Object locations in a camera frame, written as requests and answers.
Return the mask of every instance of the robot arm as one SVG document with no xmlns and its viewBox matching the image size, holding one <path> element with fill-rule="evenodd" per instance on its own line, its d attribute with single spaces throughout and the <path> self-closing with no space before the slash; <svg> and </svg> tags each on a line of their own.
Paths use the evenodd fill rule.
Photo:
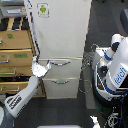
<svg viewBox="0 0 128 128">
<path fill-rule="evenodd" d="M 28 86 L 25 89 L 17 93 L 15 96 L 8 97 L 5 100 L 5 106 L 13 117 L 16 118 L 28 101 L 33 97 L 37 91 L 38 84 L 38 78 L 31 76 Z"/>
<path fill-rule="evenodd" d="M 111 64 L 111 60 L 119 46 L 119 44 L 121 43 L 121 41 L 124 39 L 123 36 L 121 36 L 120 34 L 114 34 L 112 36 L 112 40 L 111 40 L 111 47 L 109 47 L 106 51 L 103 50 L 104 52 L 104 56 L 101 57 L 100 59 L 100 68 L 101 69 L 106 69 L 109 68 L 110 64 Z"/>
<path fill-rule="evenodd" d="M 46 67 L 41 66 L 36 62 L 36 58 L 37 56 L 33 57 L 32 60 L 32 72 L 35 76 L 30 77 L 28 86 L 16 95 L 8 97 L 5 100 L 7 110 L 15 118 L 20 114 L 21 110 L 25 107 L 33 95 L 35 95 L 39 85 L 38 78 L 44 77 L 45 74 L 51 69 L 50 63 L 48 63 Z"/>
</svg>

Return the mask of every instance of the white refrigerator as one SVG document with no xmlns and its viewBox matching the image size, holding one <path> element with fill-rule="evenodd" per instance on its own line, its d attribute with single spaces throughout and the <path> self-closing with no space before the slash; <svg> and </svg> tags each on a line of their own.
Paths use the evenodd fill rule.
<svg viewBox="0 0 128 128">
<path fill-rule="evenodd" d="M 43 78 L 47 99 L 77 98 L 91 0 L 24 0 L 24 4 L 40 49 L 39 63 L 51 63 Z"/>
</svg>

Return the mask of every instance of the robot logo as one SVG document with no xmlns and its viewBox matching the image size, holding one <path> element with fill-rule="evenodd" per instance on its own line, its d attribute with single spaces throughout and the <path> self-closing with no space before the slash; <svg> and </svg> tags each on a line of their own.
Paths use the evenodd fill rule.
<svg viewBox="0 0 128 128">
<path fill-rule="evenodd" d="M 125 74 L 126 74 L 126 70 L 124 68 L 120 68 L 120 72 L 117 74 L 117 77 L 114 78 L 115 82 L 119 85 L 122 80 L 124 79 L 125 77 Z"/>
</svg>

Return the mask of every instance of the wooden cabinet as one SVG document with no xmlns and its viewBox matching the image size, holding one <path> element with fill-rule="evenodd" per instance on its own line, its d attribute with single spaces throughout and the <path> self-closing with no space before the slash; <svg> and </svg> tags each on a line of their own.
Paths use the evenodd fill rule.
<svg viewBox="0 0 128 128">
<path fill-rule="evenodd" d="M 23 18 L 19 30 L 12 31 L 14 18 L 8 21 L 6 31 L 0 31 L 0 95 L 15 94 L 26 88 L 31 71 L 32 57 L 35 55 L 34 47 L 29 30 L 21 30 Z M 44 96 L 42 82 L 38 86 L 36 97 Z"/>
</svg>

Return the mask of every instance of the refrigerator door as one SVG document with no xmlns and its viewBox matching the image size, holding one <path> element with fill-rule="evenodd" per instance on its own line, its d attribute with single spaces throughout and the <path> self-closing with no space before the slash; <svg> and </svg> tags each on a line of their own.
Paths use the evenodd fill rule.
<svg viewBox="0 0 128 128">
<path fill-rule="evenodd" d="M 30 2 L 31 7 L 27 2 L 26 7 L 28 13 L 32 11 L 41 51 L 40 58 L 83 56 L 91 0 L 31 0 Z"/>
</svg>

